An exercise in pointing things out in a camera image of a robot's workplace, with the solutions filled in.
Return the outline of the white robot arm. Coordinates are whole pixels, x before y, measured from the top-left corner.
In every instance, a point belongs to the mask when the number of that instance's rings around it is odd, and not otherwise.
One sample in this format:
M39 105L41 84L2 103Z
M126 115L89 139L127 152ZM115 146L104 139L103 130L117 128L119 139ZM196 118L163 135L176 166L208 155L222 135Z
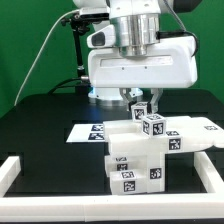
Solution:
M197 37L185 28L161 31L159 17L189 12L202 0L73 0L78 17L99 29L87 38L93 87L118 89L131 102L132 88L149 88L150 111L158 111L165 88L187 88L197 80Z

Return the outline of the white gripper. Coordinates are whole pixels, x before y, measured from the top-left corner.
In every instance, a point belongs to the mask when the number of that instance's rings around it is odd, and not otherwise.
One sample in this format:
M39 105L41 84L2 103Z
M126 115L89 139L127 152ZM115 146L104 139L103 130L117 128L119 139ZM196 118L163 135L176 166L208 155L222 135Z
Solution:
M197 81L195 48L195 39L183 36L148 45L145 56L122 57L117 47L94 49L88 56L90 83L120 88L128 111L136 103L130 88L153 88L151 112L157 113L162 88L188 88Z

